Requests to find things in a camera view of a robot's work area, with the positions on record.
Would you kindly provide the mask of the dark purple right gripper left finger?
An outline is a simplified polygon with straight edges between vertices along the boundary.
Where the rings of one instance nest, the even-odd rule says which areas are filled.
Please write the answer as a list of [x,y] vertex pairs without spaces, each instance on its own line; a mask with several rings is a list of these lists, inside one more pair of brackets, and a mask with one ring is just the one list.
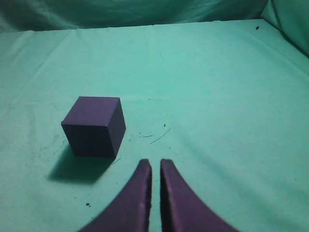
[[152,167],[141,159],[114,200],[82,232],[147,232],[152,198]]

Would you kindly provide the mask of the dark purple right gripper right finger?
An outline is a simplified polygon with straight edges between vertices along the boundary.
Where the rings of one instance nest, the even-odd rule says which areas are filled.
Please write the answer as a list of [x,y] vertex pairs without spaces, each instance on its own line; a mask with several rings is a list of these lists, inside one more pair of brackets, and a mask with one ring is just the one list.
[[163,232],[236,232],[195,194],[170,159],[160,161]]

